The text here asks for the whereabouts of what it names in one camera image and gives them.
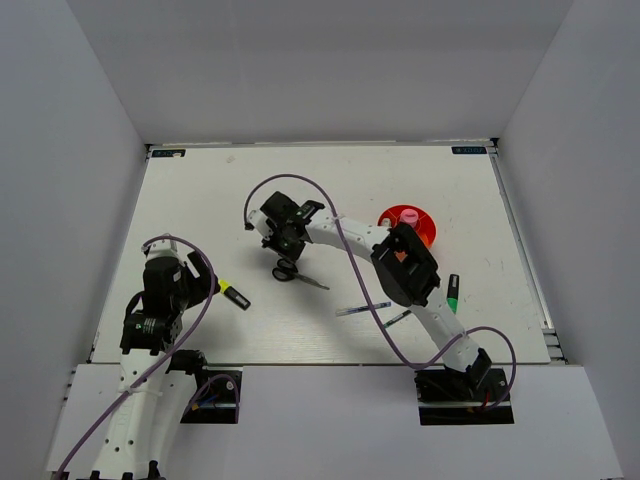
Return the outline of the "green highlighter marker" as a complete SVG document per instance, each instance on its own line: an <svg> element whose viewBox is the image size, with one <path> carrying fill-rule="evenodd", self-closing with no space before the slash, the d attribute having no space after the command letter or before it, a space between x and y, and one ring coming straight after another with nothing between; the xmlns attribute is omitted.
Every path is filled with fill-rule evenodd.
<svg viewBox="0 0 640 480"><path fill-rule="evenodd" d="M447 304L451 311L456 314L459 301L460 277L458 274L450 274L447 287Z"/></svg>

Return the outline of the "yellow highlighter marker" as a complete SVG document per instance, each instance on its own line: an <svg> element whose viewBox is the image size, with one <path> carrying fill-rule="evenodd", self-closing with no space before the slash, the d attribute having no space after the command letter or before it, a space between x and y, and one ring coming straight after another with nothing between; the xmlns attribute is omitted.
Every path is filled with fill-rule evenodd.
<svg viewBox="0 0 640 480"><path fill-rule="evenodd" d="M243 311L246 311L250 308L251 302L250 300L241 294L237 289L231 286L228 282L220 279L218 281L220 293L229 301L231 301L235 306L240 308Z"/></svg>

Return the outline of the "black handled scissors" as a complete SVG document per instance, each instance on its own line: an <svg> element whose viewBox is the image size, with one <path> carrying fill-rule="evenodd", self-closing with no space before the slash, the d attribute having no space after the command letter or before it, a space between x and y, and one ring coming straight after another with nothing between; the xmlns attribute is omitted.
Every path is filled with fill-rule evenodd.
<svg viewBox="0 0 640 480"><path fill-rule="evenodd" d="M276 262L276 266L272 269L271 273L273 278L279 282L290 282L299 280L316 288L329 290L328 286L318 282L315 279L312 279L311 277L301 274L293 262L284 258L281 258Z"/></svg>

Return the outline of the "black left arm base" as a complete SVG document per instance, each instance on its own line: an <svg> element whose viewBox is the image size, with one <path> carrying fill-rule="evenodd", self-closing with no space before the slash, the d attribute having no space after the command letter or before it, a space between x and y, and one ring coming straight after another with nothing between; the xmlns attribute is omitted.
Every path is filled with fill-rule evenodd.
<svg viewBox="0 0 640 480"><path fill-rule="evenodd" d="M196 374L196 392L188 401L181 423L237 424L242 380L242 368L203 368Z"/></svg>

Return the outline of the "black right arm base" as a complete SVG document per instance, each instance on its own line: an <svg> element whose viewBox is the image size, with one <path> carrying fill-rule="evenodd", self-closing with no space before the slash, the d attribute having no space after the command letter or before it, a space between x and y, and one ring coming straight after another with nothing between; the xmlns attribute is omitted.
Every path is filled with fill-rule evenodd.
<svg viewBox="0 0 640 480"><path fill-rule="evenodd" d="M514 414L503 369L492 368L477 390L469 391L445 369L423 370L414 377L421 426L512 425Z"/></svg>

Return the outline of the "pink glue bottle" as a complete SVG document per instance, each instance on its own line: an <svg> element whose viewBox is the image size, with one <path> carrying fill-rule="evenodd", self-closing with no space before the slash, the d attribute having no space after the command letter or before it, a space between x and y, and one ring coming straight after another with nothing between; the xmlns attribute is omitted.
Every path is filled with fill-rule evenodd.
<svg viewBox="0 0 640 480"><path fill-rule="evenodd" d="M404 209L401 211L399 221L414 227L419 221L420 215L414 209Z"/></svg>

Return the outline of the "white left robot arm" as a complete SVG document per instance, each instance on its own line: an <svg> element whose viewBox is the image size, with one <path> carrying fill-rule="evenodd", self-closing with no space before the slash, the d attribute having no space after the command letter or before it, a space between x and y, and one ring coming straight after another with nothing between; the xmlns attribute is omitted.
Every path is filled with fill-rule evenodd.
<svg viewBox="0 0 640 480"><path fill-rule="evenodd" d="M99 426L106 433L87 478L162 478L189 401L210 390L204 354L182 347L194 332L182 328L182 318L193 307L207 312L219 292L211 262L197 247L180 257L169 237L143 252L143 288L125 308L117 397L66 454L56 479L69 478L71 461Z"/></svg>

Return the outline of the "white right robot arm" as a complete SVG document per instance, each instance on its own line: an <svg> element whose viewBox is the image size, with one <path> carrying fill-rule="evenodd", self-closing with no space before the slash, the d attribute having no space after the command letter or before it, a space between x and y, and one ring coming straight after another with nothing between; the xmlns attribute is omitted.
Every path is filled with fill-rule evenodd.
<svg viewBox="0 0 640 480"><path fill-rule="evenodd" d="M488 385L491 359L450 308L437 262L414 229L405 223L367 225L323 209L319 202L298 205L275 192L248 214L247 224L257 229L265 248L292 263L308 244L331 246L370 262L386 296L410 310L443 351L452 394L464 400L477 397Z"/></svg>

